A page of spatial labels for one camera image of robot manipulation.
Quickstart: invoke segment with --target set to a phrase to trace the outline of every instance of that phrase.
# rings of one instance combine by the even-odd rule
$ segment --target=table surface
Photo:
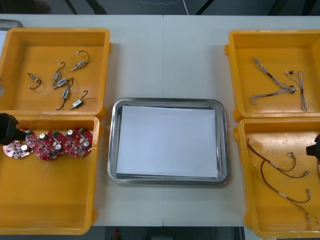
[[[109,56],[96,180],[97,226],[243,226],[245,200],[233,139],[234,99],[224,46],[232,30],[316,29],[318,16],[15,15],[25,27],[108,28]],[[129,185],[107,175],[111,109],[123,97],[203,98],[226,109],[230,176],[217,186]]]

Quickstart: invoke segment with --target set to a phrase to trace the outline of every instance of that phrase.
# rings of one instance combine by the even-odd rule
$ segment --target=wire hook
[[[81,92],[82,92],[82,93],[85,93],[85,94],[80,98],[80,100],[84,99],[85,96],[87,96],[88,90],[82,90]]]
[[[57,111],[61,110],[64,107],[65,103],[66,103],[66,99],[63,99],[63,103],[62,103],[61,107],[56,107],[55,110],[57,110]]]
[[[62,67],[60,67],[56,72],[59,72],[61,69],[63,69],[66,66],[66,63],[64,61],[61,61],[58,63],[58,65],[63,64]]]
[[[29,85],[29,88],[30,88],[31,90],[37,89],[37,88],[41,85],[41,83],[42,83],[41,79],[38,78],[36,75],[33,75],[32,73],[29,73],[29,72],[28,72],[27,74],[28,74],[29,78],[31,78],[32,80],[34,80],[35,82],[38,83],[38,85],[35,86],[35,87],[32,87],[31,85]]]
[[[79,54],[79,53],[86,53],[88,55],[88,61],[85,61],[85,65],[87,65],[90,61],[90,56],[89,56],[89,53],[85,50],[81,50],[81,51],[77,51],[76,54]]]

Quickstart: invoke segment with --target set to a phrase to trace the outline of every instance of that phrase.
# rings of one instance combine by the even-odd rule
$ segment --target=red circuit board
[[[9,145],[3,146],[3,151],[8,157],[14,157],[15,159],[20,159],[30,155],[34,152],[34,146],[37,143],[36,135],[29,129],[20,129],[26,133],[25,142],[24,141],[12,141]],[[27,145],[28,149],[23,150],[22,146]]]
[[[38,158],[44,161],[56,160],[63,155],[63,142],[65,136],[57,131],[49,131],[46,133],[45,139],[38,138],[37,143],[34,147],[34,152]],[[57,150],[56,145],[60,145],[61,149]]]
[[[89,130],[77,127],[73,130],[72,135],[66,135],[62,147],[64,152],[71,157],[84,157],[92,150],[92,139],[93,135]]]

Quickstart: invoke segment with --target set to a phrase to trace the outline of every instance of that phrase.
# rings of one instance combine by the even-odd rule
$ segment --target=metal tray
[[[116,174],[118,147],[121,130],[122,106],[214,109],[217,148],[218,177],[187,177]],[[183,184],[183,185],[220,185],[229,176],[229,153],[227,139],[226,111],[221,102],[214,99],[187,98],[121,98],[112,109],[109,155],[107,172],[109,178],[118,184]]]
[[[9,31],[12,28],[23,28],[24,26],[20,21],[10,19],[0,19],[0,30]]]

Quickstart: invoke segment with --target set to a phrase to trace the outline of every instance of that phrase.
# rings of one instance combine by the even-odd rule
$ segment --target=white paper
[[[7,35],[7,31],[0,31],[0,56],[2,53],[2,48],[4,46],[5,43],[5,39],[6,39],[6,35]],[[5,93],[5,89],[4,87],[1,85],[0,82],[0,97]]]
[[[123,106],[116,173],[216,178],[215,110]]]
[[[6,35],[7,35],[7,31],[0,31],[0,55],[5,43]]]

